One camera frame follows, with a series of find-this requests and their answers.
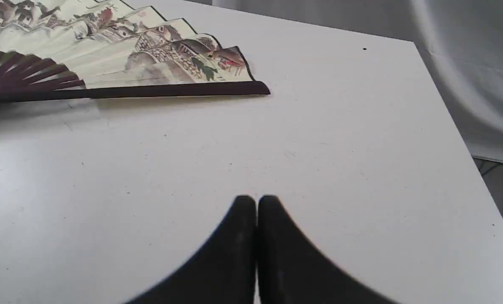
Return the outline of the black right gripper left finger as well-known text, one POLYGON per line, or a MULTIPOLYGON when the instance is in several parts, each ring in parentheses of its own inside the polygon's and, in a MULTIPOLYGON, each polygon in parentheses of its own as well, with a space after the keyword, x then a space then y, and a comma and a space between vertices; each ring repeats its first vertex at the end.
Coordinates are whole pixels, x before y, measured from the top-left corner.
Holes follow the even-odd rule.
POLYGON ((132 304, 252 304, 257 204, 237 196, 201 248, 132 304))

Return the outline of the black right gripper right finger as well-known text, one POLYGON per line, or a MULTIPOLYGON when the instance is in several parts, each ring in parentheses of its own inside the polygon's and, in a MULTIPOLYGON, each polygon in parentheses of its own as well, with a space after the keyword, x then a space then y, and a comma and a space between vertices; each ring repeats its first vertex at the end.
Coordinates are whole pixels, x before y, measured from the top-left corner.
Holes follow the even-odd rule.
POLYGON ((257 271, 263 304, 390 304, 325 257, 278 197, 259 200, 257 271))

